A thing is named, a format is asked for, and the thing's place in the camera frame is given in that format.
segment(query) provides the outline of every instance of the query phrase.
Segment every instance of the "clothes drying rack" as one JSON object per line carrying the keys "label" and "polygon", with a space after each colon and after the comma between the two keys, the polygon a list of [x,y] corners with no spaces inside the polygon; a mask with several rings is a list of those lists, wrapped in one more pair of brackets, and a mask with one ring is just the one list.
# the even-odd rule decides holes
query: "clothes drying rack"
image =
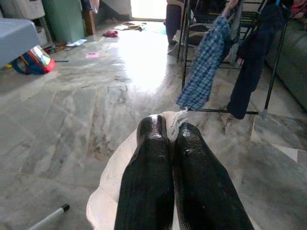
{"label": "clothes drying rack", "polygon": [[[246,31],[243,32],[244,33],[243,39],[245,39],[248,36],[248,34],[257,27],[257,22],[258,22],[257,17],[260,16],[260,11],[262,10],[262,7],[265,5],[265,3],[266,3],[266,0],[263,0],[262,2],[251,2],[251,1],[245,2],[245,4],[259,4],[259,7],[258,7],[257,12],[244,12],[244,11],[242,12],[243,20],[241,18],[241,27],[247,28]],[[218,16],[218,14],[211,15],[211,16],[209,15],[209,17],[204,16],[204,15],[202,15],[201,17],[198,17],[197,15],[195,15],[195,18],[196,18],[197,22],[199,22],[199,19],[200,19],[200,23],[214,23],[214,20],[215,20],[215,18],[217,18],[217,16]],[[180,31],[180,38],[179,38],[179,51],[178,51],[178,55],[177,55],[177,61],[178,62],[180,61],[181,65],[183,63],[182,91],[184,90],[184,86],[185,86],[185,82],[186,82],[187,63],[189,62],[188,61],[188,47],[189,47],[189,28],[190,28],[190,25],[191,25],[191,0],[185,0],[184,1],[184,16],[183,16],[183,20],[181,22],[181,31]],[[263,119],[265,119],[265,117],[267,115],[268,107],[269,107],[269,103],[270,103],[270,98],[271,98],[271,94],[272,94],[272,89],[273,89],[274,81],[275,81],[275,77],[276,77],[276,71],[277,71],[277,67],[278,67],[279,57],[280,57],[280,53],[281,53],[281,50],[282,50],[282,47],[283,47],[283,40],[284,40],[286,28],[287,28],[287,23],[285,23],[283,30],[281,32],[281,35],[280,35],[280,40],[279,40],[279,44],[278,44],[278,48],[277,48],[273,72],[272,72],[272,76],[271,76],[271,80],[270,80],[270,86],[269,86],[269,90],[268,90],[268,93],[267,93],[264,109],[263,109],[263,111],[246,111],[245,114],[260,115]],[[221,67],[221,69],[238,69],[238,68],[233,68],[233,67],[223,68],[223,67]],[[224,110],[224,109],[203,108],[203,109],[199,109],[199,110],[192,110],[192,109],[189,109],[189,110],[190,111],[198,111],[198,112],[229,113],[228,110]]]}

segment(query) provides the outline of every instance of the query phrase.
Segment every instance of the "blue plaid shirt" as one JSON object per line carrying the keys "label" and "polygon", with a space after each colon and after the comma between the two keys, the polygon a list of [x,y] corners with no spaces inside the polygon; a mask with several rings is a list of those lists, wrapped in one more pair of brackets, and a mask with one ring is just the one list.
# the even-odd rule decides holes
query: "blue plaid shirt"
{"label": "blue plaid shirt", "polygon": [[209,100],[213,78],[231,46],[230,26],[219,16],[198,46],[189,70],[189,82],[177,100],[181,107],[200,109]]}

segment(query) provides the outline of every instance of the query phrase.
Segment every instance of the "backpack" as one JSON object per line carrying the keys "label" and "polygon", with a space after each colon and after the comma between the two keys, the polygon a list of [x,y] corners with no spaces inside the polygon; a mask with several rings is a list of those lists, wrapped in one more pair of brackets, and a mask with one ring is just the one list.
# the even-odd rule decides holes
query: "backpack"
{"label": "backpack", "polygon": [[22,54],[20,58],[25,63],[25,71],[19,68],[18,58],[12,62],[12,66],[17,72],[25,75],[48,73],[52,71],[56,65],[54,59],[50,58],[40,46],[35,46],[30,49],[28,52]]}

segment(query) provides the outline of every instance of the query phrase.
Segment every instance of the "pink paper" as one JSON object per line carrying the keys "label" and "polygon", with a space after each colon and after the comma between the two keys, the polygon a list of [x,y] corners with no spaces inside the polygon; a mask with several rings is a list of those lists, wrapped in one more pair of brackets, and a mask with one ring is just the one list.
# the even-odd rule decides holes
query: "pink paper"
{"label": "pink paper", "polygon": [[99,57],[99,54],[97,52],[87,53],[85,55],[85,58],[97,58],[97,57]]}

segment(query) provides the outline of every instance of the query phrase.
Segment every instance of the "doorway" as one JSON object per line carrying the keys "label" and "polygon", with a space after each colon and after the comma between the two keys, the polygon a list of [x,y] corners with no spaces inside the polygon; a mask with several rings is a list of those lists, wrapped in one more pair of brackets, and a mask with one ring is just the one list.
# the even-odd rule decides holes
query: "doorway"
{"label": "doorway", "polygon": [[132,17],[164,20],[166,5],[166,0],[131,0]]}

